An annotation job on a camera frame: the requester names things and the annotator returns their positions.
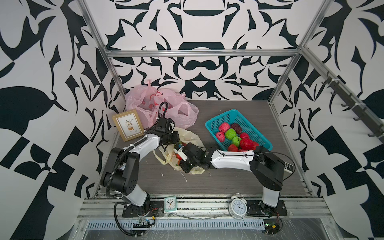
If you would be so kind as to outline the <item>green apple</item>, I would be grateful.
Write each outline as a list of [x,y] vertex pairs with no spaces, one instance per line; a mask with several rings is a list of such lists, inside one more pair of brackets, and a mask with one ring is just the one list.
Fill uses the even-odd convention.
[[232,128],[230,128],[230,129],[228,129],[226,132],[225,132],[225,137],[226,137],[226,139],[228,139],[228,140],[232,140],[234,137],[236,137],[237,136],[237,132],[234,130],[234,129],[232,129]]

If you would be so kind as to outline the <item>grey calculator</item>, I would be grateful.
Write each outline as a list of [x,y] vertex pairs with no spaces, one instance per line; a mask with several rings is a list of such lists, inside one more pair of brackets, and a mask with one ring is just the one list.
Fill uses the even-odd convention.
[[295,171],[295,166],[288,162],[285,162],[285,172],[292,174]]

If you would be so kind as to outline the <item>large pink plastic bag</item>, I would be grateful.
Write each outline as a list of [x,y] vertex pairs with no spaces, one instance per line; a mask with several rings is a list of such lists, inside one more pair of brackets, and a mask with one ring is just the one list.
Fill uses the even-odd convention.
[[159,105],[163,94],[151,84],[131,89],[125,96],[126,110],[136,110],[143,128],[151,127],[158,118]]

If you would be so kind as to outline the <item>round red apple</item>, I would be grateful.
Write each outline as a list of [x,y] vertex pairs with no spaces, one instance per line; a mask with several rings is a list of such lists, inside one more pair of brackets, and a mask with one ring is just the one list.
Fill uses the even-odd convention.
[[241,134],[240,134],[240,138],[241,138],[241,139],[249,139],[250,136],[249,136],[247,133],[241,133]]

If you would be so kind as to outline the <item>teal plastic basket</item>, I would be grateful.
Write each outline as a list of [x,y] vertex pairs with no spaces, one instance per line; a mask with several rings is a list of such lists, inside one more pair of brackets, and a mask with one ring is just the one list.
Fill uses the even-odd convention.
[[224,112],[208,120],[205,126],[223,151],[229,146],[240,148],[242,139],[249,139],[269,151],[273,149],[271,142],[237,110]]

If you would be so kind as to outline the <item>round silver alarm clock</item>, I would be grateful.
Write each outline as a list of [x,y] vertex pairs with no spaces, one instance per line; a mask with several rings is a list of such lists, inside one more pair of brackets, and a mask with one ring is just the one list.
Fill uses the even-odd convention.
[[231,217],[241,220],[247,214],[247,201],[237,196],[231,196],[231,202],[229,203],[228,210]]

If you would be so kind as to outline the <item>dark maroon fruit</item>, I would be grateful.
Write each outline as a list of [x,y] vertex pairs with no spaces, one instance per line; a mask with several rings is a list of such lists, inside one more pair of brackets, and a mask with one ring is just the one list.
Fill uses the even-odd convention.
[[243,132],[243,128],[238,123],[231,124],[231,128],[235,130],[237,135],[240,135]]

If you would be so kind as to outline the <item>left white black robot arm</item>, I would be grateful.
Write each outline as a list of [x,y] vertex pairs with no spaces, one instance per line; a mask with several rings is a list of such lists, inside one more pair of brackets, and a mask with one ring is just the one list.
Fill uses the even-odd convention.
[[140,161],[160,146],[167,147],[180,141],[176,124],[171,118],[159,117],[145,135],[125,148],[111,150],[101,185],[109,199],[120,199],[126,204],[142,207],[148,194],[138,185]]

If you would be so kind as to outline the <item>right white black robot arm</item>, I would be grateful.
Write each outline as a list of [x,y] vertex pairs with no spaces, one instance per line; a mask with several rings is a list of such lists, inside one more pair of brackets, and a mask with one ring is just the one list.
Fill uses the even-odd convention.
[[285,162],[268,149],[257,146],[255,150],[245,152],[226,152],[217,148],[200,148],[192,143],[175,149],[182,159],[180,167],[185,173],[193,168],[237,169],[254,174],[263,186],[262,203],[276,208],[283,187]]

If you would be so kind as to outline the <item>red textured fruit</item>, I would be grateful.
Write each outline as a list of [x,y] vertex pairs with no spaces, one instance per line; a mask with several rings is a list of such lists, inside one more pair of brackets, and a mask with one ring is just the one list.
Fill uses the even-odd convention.
[[248,138],[241,139],[239,143],[239,148],[245,151],[253,150],[254,142]]

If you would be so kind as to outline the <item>small teal square clock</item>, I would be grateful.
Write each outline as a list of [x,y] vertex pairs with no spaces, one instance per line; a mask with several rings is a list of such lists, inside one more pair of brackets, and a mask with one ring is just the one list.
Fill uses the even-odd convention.
[[171,196],[164,199],[164,212],[175,212],[178,209],[177,197]]

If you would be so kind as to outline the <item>wall hook rail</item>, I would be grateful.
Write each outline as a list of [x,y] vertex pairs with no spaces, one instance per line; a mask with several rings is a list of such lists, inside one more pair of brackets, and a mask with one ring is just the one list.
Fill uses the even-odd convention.
[[377,138],[384,144],[384,122],[365,104],[360,98],[350,90],[342,80],[333,76],[330,71],[326,73],[327,79],[322,85],[331,88],[332,99],[338,96],[343,103],[341,106],[351,110],[356,116],[355,122],[361,121],[371,131],[369,138]]

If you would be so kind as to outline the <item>right circuit board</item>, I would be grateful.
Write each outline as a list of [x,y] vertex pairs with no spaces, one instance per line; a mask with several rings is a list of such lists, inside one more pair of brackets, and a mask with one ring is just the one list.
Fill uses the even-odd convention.
[[278,234],[282,229],[283,225],[281,222],[264,221],[265,230],[264,233],[269,236]]

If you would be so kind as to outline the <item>small pink plastic bag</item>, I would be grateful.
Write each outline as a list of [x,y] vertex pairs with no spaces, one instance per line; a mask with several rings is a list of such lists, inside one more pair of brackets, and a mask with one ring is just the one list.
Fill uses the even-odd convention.
[[151,95],[150,100],[154,101],[157,110],[162,102],[167,102],[168,109],[165,118],[171,118],[178,128],[187,129],[193,126],[198,118],[198,107],[188,102],[185,94],[163,89]]

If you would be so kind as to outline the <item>wooden picture frame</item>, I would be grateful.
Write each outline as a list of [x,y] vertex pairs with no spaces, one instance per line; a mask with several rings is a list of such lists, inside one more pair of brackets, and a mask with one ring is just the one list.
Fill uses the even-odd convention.
[[141,137],[144,135],[144,128],[137,113],[133,109],[112,117],[120,136],[124,142]]

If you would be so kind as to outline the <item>circuit board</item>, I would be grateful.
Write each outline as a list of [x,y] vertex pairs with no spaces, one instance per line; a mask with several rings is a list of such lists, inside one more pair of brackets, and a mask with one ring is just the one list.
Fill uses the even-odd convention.
[[133,228],[150,228],[152,225],[150,220],[140,218],[137,223],[133,223]]
[[269,236],[278,234],[282,229],[283,225],[281,222],[264,221],[265,230],[264,233]]

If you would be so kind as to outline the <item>left circuit board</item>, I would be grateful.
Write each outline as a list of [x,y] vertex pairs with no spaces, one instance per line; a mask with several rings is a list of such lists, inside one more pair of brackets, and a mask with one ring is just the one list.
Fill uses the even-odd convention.
[[150,220],[140,218],[137,223],[133,223],[133,228],[150,228],[152,225]]

